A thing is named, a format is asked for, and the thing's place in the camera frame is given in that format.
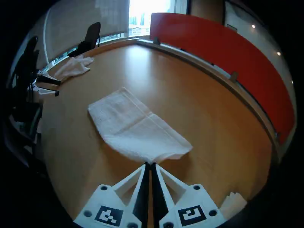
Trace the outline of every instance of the black chair backrest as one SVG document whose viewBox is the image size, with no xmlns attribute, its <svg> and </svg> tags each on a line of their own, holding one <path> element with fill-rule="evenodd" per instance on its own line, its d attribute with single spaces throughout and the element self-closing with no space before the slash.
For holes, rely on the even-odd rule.
<svg viewBox="0 0 304 228">
<path fill-rule="evenodd" d="M 85 36 L 84 41 L 91 43 L 91 49 L 95 48 L 97 39 L 99 38 L 100 27 L 101 27 L 100 22 L 96 22 L 90 25 L 90 27 L 87 30 L 87 34 Z"/>
</svg>

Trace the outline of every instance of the crumpled white cloth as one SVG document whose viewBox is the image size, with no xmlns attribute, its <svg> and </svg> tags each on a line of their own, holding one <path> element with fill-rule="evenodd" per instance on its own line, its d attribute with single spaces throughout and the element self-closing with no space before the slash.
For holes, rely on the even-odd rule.
<svg viewBox="0 0 304 228">
<path fill-rule="evenodd" d="M 247 201 L 239 193 L 231 192 L 229 196 L 226 196 L 220 211 L 224 218 L 229 220 L 237 213 L 239 213 L 247 204 Z"/>
<path fill-rule="evenodd" d="M 159 163 L 179 159 L 192 149 L 124 87 L 90 104 L 88 110 L 104 141 L 129 159 Z"/>
<path fill-rule="evenodd" d="M 74 77 L 80 74 L 84 74 L 90 69 L 87 68 L 94 61 L 92 57 L 83 58 L 82 55 L 68 60 L 68 62 L 60 67 L 60 69 L 54 74 L 54 78 L 64 81 L 69 77 Z"/>
</svg>

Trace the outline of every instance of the wooden table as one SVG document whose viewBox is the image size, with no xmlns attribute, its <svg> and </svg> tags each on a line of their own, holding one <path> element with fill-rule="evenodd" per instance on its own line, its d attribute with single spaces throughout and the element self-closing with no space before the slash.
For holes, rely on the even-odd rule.
<svg viewBox="0 0 304 228">
<path fill-rule="evenodd" d="M 94 58 L 91 70 L 58 87 L 59 97 L 47 98 L 43 110 L 44 159 L 72 219 L 99 184 L 114 185 L 141 165 L 105 144 L 87 111 L 123 86 L 193 146 L 180 160 L 162 162 L 164 169 L 187 184 L 201 183 L 218 207 L 230 192 L 248 200 L 261 190 L 271 142 L 228 89 L 177 58 L 137 45 Z M 151 194 L 149 207 L 153 226 Z"/>
</svg>

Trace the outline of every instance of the wall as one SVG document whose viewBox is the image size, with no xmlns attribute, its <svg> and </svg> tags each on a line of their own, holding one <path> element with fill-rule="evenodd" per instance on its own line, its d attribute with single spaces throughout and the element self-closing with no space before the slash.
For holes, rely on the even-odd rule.
<svg viewBox="0 0 304 228">
<path fill-rule="evenodd" d="M 222 23 L 223 0 L 192 0 L 190 14 Z"/>
</svg>

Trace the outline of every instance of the window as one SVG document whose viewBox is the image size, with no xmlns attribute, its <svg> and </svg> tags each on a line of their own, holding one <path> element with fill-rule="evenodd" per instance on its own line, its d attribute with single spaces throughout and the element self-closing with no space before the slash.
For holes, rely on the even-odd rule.
<svg viewBox="0 0 304 228">
<path fill-rule="evenodd" d="M 130 0 L 129 36 L 150 34 L 151 14 L 174 12 L 171 0 Z"/>
</svg>

